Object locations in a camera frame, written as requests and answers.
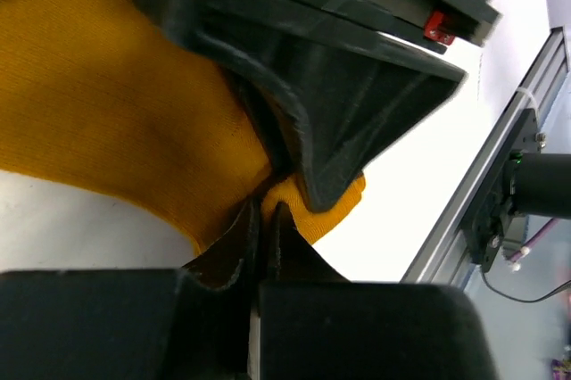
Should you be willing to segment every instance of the gray floor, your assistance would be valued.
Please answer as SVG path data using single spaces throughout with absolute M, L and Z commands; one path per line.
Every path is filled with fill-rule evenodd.
M 549 138 L 546 153 L 571 153 L 570 87 L 564 85 L 543 126 Z M 528 236 L 547 220 L 531 217 Z M 499 257 L 488 275 L 490 283 L 522 299 L 546 294 L 569 279 L 566 275 L 571 267 L 570 236 L 571 222 L 560 221 L 522 260 L 519 272 L 512 273 Z M 551 379 L 549 361 L 561 357 L 567 333 L 564 296 L 538 304 L 511 302 L 488 290 L 477 272 L 467 293 L 484 322 L 501 379 Z

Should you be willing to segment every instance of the red component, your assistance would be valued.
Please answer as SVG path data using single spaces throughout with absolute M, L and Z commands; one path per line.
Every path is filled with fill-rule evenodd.
M 446 16 L 443 12 L 433 12 L 428 18 L 428 21 L 426 21 L 425 37 L 444 45 L 450 45 L 452 44 L 452 41 L 454 41 L 455 37 L 441 31 L 441 26 L 445 17 Z

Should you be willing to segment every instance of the folded fabric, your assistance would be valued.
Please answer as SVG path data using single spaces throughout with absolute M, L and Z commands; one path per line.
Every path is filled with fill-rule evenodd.
M 272 177 L 222 70 L 167 41 L 130 0 L 0 0 L 0 169 L 143 206 L 198 252 Z M 263 211 L 288 202 L 314 243 L 364 185 L 316 215 L 289 178 Z

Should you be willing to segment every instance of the screw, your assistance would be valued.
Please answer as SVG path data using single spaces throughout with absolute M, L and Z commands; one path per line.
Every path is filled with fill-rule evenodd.
M 547 135 L 538 133 L 535 135 L 535 142 L 539 142 L 539 146 L 543 149 L 547 145 Z

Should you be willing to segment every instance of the black cable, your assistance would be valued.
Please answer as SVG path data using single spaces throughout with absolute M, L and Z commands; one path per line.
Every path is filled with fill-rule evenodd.
M 497 293 L 498 295 L 501 295 L 504 298 L 507 298 L 508 300 L 512 300 L 513 302 L 521 302 L 524 304 L 535 304 L 537 302 L 543 302 L 543 301 L 547 300 L 548 298 L 551 298 L 552 296 L 557 295 L 558 293 L 562 293 L 563 291 L 565 291 L 566 289 L 571 287 L 571 280 L 567 280 L 563 285 L 558 286 L 553 291 L 545 294 L 543 297 L 538 298 L 537 300 L 520 300 L 519 298 L 515 298 L 515 297 L 512 297 L 510 295 L 507 295 L 506 293 L 503 293 L 502 291 L 498 291 L 496 288 L 494 288 L 493 286 L 490 285 L 490 282 L 488 282 L 488 278 L 485 276 L 484 271 L 480 269 L 480 273 L 482 274 L 482 280 L 484 281 L 485 285 L 491 291 Z

